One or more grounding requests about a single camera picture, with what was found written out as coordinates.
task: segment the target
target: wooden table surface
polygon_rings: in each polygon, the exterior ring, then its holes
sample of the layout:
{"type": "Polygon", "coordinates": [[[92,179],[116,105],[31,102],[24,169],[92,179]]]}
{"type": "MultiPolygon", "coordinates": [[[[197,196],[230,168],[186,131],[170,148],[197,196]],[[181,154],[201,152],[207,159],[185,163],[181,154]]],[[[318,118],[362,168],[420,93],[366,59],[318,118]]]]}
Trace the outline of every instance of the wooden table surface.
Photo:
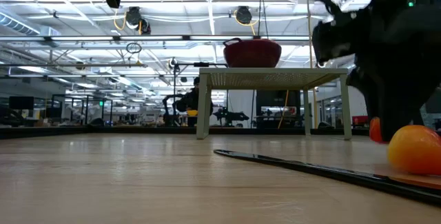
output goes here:
{"type": "MultiPolygon", "coordinates": [[[[403,175],[365,137],[78,134],[0,141],[0,223],[440,223],[441,209],[214,149],[403,175]]],[[[433,184],[440,178],[421,177],[433,184]]]]}

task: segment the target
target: ceiling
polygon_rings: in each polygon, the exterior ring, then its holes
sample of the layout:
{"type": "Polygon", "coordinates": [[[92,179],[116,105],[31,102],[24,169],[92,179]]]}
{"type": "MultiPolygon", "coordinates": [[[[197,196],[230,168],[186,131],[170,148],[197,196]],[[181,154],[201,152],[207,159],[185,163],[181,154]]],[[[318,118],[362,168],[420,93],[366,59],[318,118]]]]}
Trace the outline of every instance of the ceiling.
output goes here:
{"type": "MultiPolygon", "coordinates": [[[[344,11],[356,10],[369,3],[369,0],[333,0],[343,5],[344,11]]],[[[259,22],[259,6],[261,20],[261,36],[308,36],[309,20],[308,0],[121,0],[118,10],[111,9],[104,0],[0,0],[0,13],[7,12],[14,15],[21,22],[35,29],[51,27],[62,36],[118,36],[137,35],[137,32],[123,25],[125,11],[129,7],[141,8],[143,18],[148,20],[152,35],[238,35],[252,36],[249,26],[239,25],[234,18],[234,11],[238,6],[248,6],[253,20],[259,22]]],[[[311,28],[321,20],[329,19],[322,3],[310,1],[311,28]]],[[[254,26],[257,34],[258,24],[254,26]]],[[[22,35],[5,26],[0,26],[0,36],[22,35]]],[[[127,67],[126,65],[113,68],[51,68],[52,73],[59,74],[96,74],[103,72],[113,74],[148,74],[159,75],[170,73],[168,61],[175,58],[179,63],[193,63],[199,61],[225,63],[223,58],[224,45],[221,42],[192,42],[192,41],[143,41],[140,42],[143,50],[134,54],[130,60],[125,47],[127,42],[94,42],[94,41],[64,41],[56,46],[44,46],[37,42],[0,42],[4,56],[0,57],[3,63],[26,63],[29,65],[48,63],[56,59],[56,63],[136,63],[140,61],[145,67],[127,67]]],[[[307,42],[284,42],[282,59],[278,64],[281,68],[309,67],[310,49],[307,42]]],[[[15,69],[15,73],[30,73],[26,70],[15,69]]],[[[193,75],[198,74],[198,68],[189,66],[182,75],[189,75],[187,83],[192,84],[193,75]]],[[[75,83],[79,79],[65,79],[75,83]]],[[[162,91],[170,90],[168,82],[172,78],[158,79],[154,77],[130,79],[133,84],[144,90],[153,90],[157,95],[162,91]]],[[[108,79],[97,78],[92,82],[99,89],[112,89],[108,79]]]]}

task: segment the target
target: yellow cable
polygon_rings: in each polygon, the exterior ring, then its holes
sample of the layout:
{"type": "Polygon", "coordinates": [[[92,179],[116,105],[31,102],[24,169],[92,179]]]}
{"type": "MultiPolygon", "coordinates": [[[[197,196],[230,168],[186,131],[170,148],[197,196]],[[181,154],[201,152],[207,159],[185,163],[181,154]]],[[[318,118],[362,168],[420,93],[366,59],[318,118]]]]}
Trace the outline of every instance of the yellow cable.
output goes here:
{"type": "Polygon", "coordinates": [[[285,109],[287,108],[288,105],[288,96],[289,96],[289,90],[287,90],[287,98],[285,99],[285,106],[283,107],[282,117],[280,118],[277,129],[280,129],[280,126],[282,125],[283,116],[285,115],[285,109]]]}
{"type": "Polygon", "coordinates": [[[256,25],[256,23],[259,22],[259,20],[255,21],[254,23],[250,23],[250,24],[243,24],[240,23],[240,21],[238,21],[237,16],[236,16],[237,10],[234,11],[234,19],[236,20],[237,23],[241,24],[242,26],[251,26],[251,30],[253,31],[253,35],[256,35],[256,33],[254,32],[254,28],[253,26],[256,25]]]}
{"type": "Polygon", "coordinates": [[[123,30],[125,28],[125,18],[127,17],[127,11],[124,12],[124,23],[122,28],[118,27],[118,24],[116,24],[116,14],[118,14],[118,10],[116,10],[115,12],[115,18],[113,19],[113,24],[115,25],[115,28],[117,28],[118,30],[123,30]]]}

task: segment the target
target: white table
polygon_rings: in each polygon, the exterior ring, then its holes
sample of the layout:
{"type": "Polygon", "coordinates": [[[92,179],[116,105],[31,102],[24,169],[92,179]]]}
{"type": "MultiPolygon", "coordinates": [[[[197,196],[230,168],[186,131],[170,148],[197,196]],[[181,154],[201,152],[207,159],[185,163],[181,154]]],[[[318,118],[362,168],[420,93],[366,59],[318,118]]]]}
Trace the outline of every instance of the white table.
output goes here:
{"type": "Polygon", "coordinates": [[[305,132],[311,135],[311,110],[308,90],[340,79],[345,140],[352,137],[347,69],[310,68],[201,68],[199,70],[198,126],[196,137],[204,139],[209,131],[212,90],[302,90],[305,107],[305,132]]]}

